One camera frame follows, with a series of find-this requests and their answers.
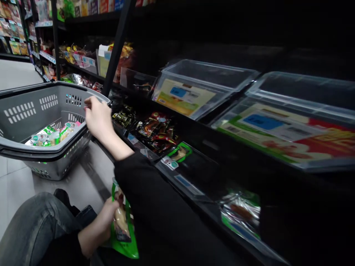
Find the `green packaging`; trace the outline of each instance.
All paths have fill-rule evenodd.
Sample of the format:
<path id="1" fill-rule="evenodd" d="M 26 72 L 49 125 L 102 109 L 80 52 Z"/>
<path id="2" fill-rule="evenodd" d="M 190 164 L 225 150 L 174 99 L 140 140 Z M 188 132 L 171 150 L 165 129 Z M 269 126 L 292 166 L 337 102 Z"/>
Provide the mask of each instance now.
<path id="1" fill-rule="evenodd" d="M 127 199 L 126 204 L 123 204 L 124 194 L 115 178 L 112 179 L 112 201 L 114 200 L 120 203 L 120 208 L 116 210 L 115 219 L 111 224 L 111 246 L 128 258 L 138 259 L 138 247 L 131 220 L 131 207 Z"/>

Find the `product label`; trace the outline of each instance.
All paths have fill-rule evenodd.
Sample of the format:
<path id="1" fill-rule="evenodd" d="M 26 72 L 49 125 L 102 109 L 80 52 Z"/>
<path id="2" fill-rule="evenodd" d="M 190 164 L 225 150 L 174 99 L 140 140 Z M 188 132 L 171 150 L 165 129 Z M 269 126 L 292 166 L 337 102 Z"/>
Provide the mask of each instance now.
<path id="1" fill-rule="evenodd" d="M 355 130 L 259 103 L 218 131 L 289 163 L 355 157 Z"/>
<path id="2" fill-rule="evenodd" d="M 165 79 L 156 101 L 183 115 L 191 116 L 215 95 L 205 89 Z"/>

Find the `gray plastic shopping basket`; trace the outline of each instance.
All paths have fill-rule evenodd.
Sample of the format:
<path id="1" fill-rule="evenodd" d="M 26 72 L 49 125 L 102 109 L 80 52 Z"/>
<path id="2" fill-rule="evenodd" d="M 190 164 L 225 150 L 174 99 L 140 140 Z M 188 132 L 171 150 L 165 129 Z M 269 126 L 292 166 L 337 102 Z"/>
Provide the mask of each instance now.
<path id="1" fill-rule="evenodd" d="M 84 99 L 102 94 L 66 82 L 51 82 L 0 92 L 0 155 L 24 161 L 38 176 L 61 180 L 87 147 L 91 134 L 85 122 Z M 43 128 L 81 123 L 75 132 L 53 147 L 24 143 Z"/>

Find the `supermarket aisle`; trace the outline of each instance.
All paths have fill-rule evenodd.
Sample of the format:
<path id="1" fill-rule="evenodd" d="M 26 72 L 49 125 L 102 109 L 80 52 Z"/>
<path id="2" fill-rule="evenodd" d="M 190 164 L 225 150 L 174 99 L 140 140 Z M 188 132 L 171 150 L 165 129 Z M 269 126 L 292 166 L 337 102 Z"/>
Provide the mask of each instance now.
<path id="1" fill-rule="evenodd" d="M 43 83 L 31 63 L 0 60 L 0 91 Z"/>
<path id="2" fill-rule="evenodd" d="M 41 179 L 22 161 L 0 156 L 0 239 L 19 206 L 40 192 L 62 188 L 72 205 L 79 209 L 91 205 L 98 213 L 110 196 L 113 176 L 113 163 L 92 142 L 62 181 Z"/>

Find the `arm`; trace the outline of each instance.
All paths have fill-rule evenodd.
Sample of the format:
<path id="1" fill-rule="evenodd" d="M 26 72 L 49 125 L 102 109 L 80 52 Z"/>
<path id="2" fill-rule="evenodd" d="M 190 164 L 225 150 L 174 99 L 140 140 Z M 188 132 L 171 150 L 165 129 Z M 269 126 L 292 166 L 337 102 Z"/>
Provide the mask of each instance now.
<path id="1" fill-rule="evenodd" d="M 89 130 L 117 160 L 115 178 L 131 204 L 135 219 L 144 222 L 192 261 L 206 265 L 235 264 L 228 249 L 156 168 L 117 136 L 111 122 L 111 110 L 96 98 L 85 103 L 91 108 L 87 110 Z"/>

